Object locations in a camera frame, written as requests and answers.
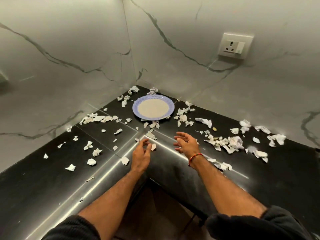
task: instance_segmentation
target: hand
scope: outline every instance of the hand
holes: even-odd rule
[[[143,173],[150,163],[150,152],[152,144],[149,139],[143,139],[139,142],[136,149],[132,153],[131,170]]]
[[[174,137],[177,142],[173,144],[174,146],[176,146],[176,151],[178,151],[179,153],[183,153],[188,159],[190,159],[194,154],[200,153],[197,140],[194,137],[184,132],[177,132],[177,135],[178,136]]]

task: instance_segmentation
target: bracelet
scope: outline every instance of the bracelet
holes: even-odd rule
[[[196,154],[194,154],[192,157],[190,157],[189,162],[188,162],[188,166],[189,166],[189,167],[190,167],[190,162],[191,162],[191,160],[192,160],[194,157],[198,156],[198,155],[203,156],[202,153],[196,153]]]

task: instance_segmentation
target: white plate center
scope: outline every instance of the white plate center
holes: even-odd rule
[[[152,98],[141,102],[138,111],[141,115],[148,118],[163,117],[169,110],[169,106],[161,99]]]

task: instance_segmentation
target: countertop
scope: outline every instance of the countertop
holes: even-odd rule
[[[89,205],[129,171],[130,163],[124,166],[120,158],[126,156],[131,160],[136,146],[134,138],[142,139],[150,130],[144,128],[144,121],[132,112],[131,100],[149,91],[139,88],[125,108],[117,99],[103,107],[107,111],[97,108],[98,115],[116,115],[122,118],[121,122],[77,124],[71,132],[61,134],[0,174],[1,239],[41,239],[48,230]],[[173,116],[178,108],[186,108],[184,102],[170,99],[175,103]],[[187,117],[192,121],[196,117],[211,119],[217,128],[216,132],[211,129],[215,137],[234,136],[230,128],[240,127],[236,120],[194,105],[192,108],[195,111],[189,112]],[[243,145],[267,152],[269,161],[264,163],[244,150],[231,155],[224,149],[216,151],[204,142],[205,134],[196,132],[207,130],[206,125],[195,122],[193,126],[185,127],[183,123],[178,127],[173,116],[160,121],[160,128],[153,131],[157,140],[150,141],[157,144],[157,149],[152,152],[150,165],[137,183],[132,199],[146,180],[151,179],[200,218],[205,219],[216,212],[196,171],[188,167],[184,155],[174,150],[173,137],[177,131],[183,131],[198,139],[207,158],[231,164],[233,170],[224,174],[242,189],[266,206],[277,205],[289,210],[310,232],[320,234],[320,164],[314,148],[288,139],[284,145],[272,148],[265,133],[251,128],[242,138]],[[128,125],[124,124],[126,118],[132,118]],[[114,135],[120,128],[123,131]],[[73,140],[74,136],[78,136],[78,141]],[[252,137],[257,137],[261,143],[254,143]],[[64,141],[66,144],[58,149],[57,146]],[[93,142],[93,148],[84,151],[88,141]],[[87,165],[87,160],[92,158],[96,148],[103,151],[95,158],[97,164],[92,167]],[[76,166],[73,172],[65,169],[70,164]]]

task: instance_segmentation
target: switch panel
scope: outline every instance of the switch panel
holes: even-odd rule
[[[248,55],[254,36],[224,33],[218,54],[237,59],[244,59]]]

